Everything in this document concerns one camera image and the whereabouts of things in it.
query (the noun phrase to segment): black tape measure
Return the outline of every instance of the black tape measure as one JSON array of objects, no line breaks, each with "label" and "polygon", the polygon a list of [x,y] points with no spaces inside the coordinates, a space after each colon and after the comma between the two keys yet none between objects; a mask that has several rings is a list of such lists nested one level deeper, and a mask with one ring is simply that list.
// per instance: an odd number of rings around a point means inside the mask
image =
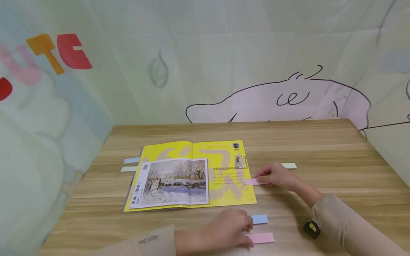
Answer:
[{"label": "black tape measure", "polygon": [[313,239],[316,239],[320,235],[319,225],[314,222],[314,220],[305,223],[303,231]]}]

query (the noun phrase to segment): painting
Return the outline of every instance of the painting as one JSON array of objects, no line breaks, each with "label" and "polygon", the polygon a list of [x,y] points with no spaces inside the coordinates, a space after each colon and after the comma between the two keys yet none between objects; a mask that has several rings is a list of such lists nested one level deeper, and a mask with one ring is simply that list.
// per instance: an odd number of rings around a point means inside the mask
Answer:
[{"label": "painting", "polygon": [[171,159],[148,166],[142,207],[209,203],[206,159]]}]

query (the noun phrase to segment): right hand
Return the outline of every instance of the right hand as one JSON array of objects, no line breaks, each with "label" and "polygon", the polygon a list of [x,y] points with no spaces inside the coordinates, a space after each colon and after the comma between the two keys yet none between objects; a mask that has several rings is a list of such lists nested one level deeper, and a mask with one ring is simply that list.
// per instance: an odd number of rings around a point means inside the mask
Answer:
[{"label": "right hand", "polygon": [[271,163],[259,170],[255,175],[256,181],[267,183],[269,187],[276,185],[293,191],[300,180],[295,174],[283,167],[279,162]]}]

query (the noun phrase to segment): beige sleeve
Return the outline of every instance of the beige sleeve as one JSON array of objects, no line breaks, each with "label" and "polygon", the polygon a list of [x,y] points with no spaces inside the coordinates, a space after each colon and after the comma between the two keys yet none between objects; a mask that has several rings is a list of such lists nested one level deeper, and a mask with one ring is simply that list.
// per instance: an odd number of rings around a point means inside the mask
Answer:
[{"label": "beige sleeve", "polygon": [[312,210],[321,230],[352,256],[407,256],[335,195],[325,196]]},{"label": "beige sleeve", "polygon": [[176,256],[174,226],[151,231],[148,235],[110,245],[93,256]]}]

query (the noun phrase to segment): sticky note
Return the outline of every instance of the sticky note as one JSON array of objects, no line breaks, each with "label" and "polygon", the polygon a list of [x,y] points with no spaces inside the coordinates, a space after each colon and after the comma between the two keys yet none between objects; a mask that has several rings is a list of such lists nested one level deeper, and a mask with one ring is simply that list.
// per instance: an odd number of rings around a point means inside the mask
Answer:
[{"label": "sticky note", "polygon": [[136,163],[139,162],[139,157],[134,157],[134,158],[128,158],[124,160],[124,163]]},{"label": "sticky note", "polygon": [[254,244],[274,242],[273,233],[245,234]]},{"label": "sticky note", "polygon": [[296,169],[296,164],[295,163],[281,163],[283,167],[286,169]]},{"label": "sticky note", "polygon": [[256,179],[244,179],[244,184],[245,185],[262,185],[262,184],[266,184],[266,183],[259,183],[256,181]]},{"label": "sticky note", "polygon": [[266,214],[252,215],[253,224],[266,224],[268,223],[268,216]]},{"label": "sticky note", "polygon": [[138,166],[124,166],[121,168],[120,172],[136,172],[138,171]]}]

